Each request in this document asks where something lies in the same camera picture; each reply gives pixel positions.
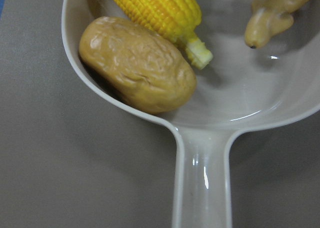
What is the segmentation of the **beige plastic dustpan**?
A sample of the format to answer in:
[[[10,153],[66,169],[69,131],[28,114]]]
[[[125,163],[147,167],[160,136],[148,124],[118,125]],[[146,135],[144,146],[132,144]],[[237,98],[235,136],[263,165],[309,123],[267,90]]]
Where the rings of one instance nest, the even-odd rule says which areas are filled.
[[[262,49],[244,44],[252,0],[197,0],[197,33],[213,61],[197,71],[197,89],[180,109],[152,116],[120,102],[88,73],[80,37],[99,16],[120,16],[113,0],[63,0],[61,32],[70,64],[97,95],[174,135],[173,227],[231,227],[229,153],[243,133],[287,125],[320,108],[320,0],[297,12],[295,24]]]

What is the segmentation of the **brown toy potato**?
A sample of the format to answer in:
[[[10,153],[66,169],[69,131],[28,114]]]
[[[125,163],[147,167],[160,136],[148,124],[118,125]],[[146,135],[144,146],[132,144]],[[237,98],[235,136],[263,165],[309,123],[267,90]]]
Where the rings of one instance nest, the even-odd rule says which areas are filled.
[[[79,55],[124,103],[146,113],[179,108],[197,86],[193,69],[171,42],[122,18],[101,17],[90,23],[81,36]]]

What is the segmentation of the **yellow toy corn cob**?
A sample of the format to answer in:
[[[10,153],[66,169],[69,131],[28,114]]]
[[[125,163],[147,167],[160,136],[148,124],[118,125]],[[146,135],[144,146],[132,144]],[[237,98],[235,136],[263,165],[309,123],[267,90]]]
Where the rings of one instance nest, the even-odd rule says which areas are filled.
[[[191,64],[206,67],[213,55],[195,33],[202,22],[196,0],[113,0],[135,23],[183,49]]]

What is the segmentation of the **tan toy ginger root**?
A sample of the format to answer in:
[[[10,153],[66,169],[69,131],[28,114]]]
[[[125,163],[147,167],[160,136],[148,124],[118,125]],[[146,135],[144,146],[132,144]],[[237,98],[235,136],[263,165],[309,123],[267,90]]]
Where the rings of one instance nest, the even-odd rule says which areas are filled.
[[[252,49],[262,48],[270,39],[293,23],[292,13],[309,0],[252,0],[252,16],[246,26],[244,41]]]

